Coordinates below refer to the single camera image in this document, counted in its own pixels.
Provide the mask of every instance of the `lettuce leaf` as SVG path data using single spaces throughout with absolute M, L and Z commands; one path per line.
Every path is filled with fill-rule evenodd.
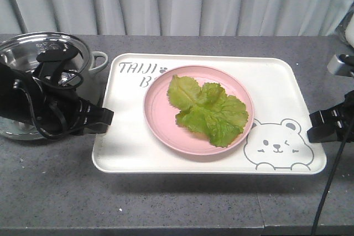
M 219 83 L 200 87 L 192 77 L 174 75 L 167 95 L 170 104 L 180 110 L 177 125 L 205 134 L 214 146 L 230 145 L 248 121 L 246 105 L 235 96 L 228 96 Z

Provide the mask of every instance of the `pink plate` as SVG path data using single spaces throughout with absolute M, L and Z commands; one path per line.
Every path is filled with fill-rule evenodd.
M 244 102 L 249 117 L 243 133 L 228 147 L 221 148 L 176 125 L 175 115 L 179 110 L 169 103 L 167 96 L 173 75 L 193 77 L 200 86 L 205 82 L 220 83 L 228 95 L 235 95 Z M 247 136 L 253 122 L 253 104 L 246 89 L 234 77 L 213 67 L 191 65 L 171 69 L 151 84 L 144 99 L 144 114 L 154 135 L 170 148 L 186 154 L 212 155 L 236 147 Z

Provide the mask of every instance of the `pot handle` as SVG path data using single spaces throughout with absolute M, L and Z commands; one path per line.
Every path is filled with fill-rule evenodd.
M 100 64 L 99 66 L 96 66 L 96 59 L 98 57 L 105 58 L 105 61 L 102 64 Z M 95 76 L 97 73 L 99 73 L 100 71 L 105 69 L 107 65 L 108 65 L 108 55 L 106 53 L 104 53 L 104 52 L 93 51 L 92 52 L 91 66 L 90 66 L 90 69 L 88 70 L 88 72 L 90 73 L 91 76 Z

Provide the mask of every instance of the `bear face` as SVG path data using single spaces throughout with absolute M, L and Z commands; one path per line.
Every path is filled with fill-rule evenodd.
M 275 169 L 291 169 L 295 165 L 309 168 L 314 152 L 300 135 L 301 126 L 292 119 L 280 124 L 260 123 L 256 119 L 243 147 L 246 158 L 256 165 Z

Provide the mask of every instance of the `white curtain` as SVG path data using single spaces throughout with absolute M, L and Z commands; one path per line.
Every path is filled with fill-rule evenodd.
M 0 33 L 329 35 L 354 0 L 0 0 Z

